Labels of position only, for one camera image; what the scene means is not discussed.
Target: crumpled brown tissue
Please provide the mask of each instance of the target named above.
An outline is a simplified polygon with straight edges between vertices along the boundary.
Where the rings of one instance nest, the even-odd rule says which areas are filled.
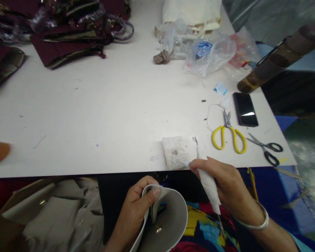
[[[155,64],[157,64],[157,65],[161,65],[161,64],[166,65],[170,61],[170,55],[169,55],[167,50],[163,50],[158,55],[155,55],[153,57],[153,60],[154,60]]]

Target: bracelet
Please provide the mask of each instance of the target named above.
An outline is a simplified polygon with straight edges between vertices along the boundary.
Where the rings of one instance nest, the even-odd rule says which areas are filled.
[[[236,220],[237,222],[239,222],[242,226],[244,226],[244,227],[246,227],[246,228],[248,228],[248,229],[264,230],[265,228],[268,227],[268,224],[269,224],[269,222],[270,222],[270,220],[269,220],[270,217],[268,216],[268,212],[266,211],[266,209],[264,208],[264,206],[261,205],[259,201],[256,201],[256,200],[254,200],[254,201],[257,202],[257,204],[261,207],[261,210],[263,211],[263,213],[264,213],[264,215],[265,215],[265,221],[264,221],[264,223],[262,223],[260,226],[251,226],[251,225],[247,225],[247,224],[241,222],[240,220],[237,220],[236,218],[235,218],[235,220]]]

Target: blue packet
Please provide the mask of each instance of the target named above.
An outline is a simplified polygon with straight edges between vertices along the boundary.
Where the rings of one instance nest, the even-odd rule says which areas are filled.
[[[197,52],[196,52],[196,58],[202,58],[204,56],[207,56],[212,49],[212,44],[206,41],[202,41],[198,44]]]

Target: phone screen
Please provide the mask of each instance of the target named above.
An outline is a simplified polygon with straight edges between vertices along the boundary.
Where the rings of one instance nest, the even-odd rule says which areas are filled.
[[[258,126],[251,96],[243,93],[234,93],[233,96],[236,103],[239,124],[251,127]]]

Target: black scissors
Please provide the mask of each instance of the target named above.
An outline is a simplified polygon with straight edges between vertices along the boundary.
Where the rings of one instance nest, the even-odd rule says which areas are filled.
[[[279,160],[275,156],[273,156],[270,152],[268,152],[265,149],[265,147],[268,148],[268,149],[271,149],[271,150],[273,150],[275,152],[282,152],[283,151],[283,147],[280,144],[277,144],[277,143],[263,144],[257,138],[252,136],[251,133],[249,133],[249,134],[250,134],[250,136],[253,139],[250,139],[250,138],[246,138],[246,139],[251,141],[252,143],[255,143],[255,144],[259,145],[264,151],[264,156],[265,156],[266,160],[268,162],[270,162],[273,166],[278,166],[280,164]]]

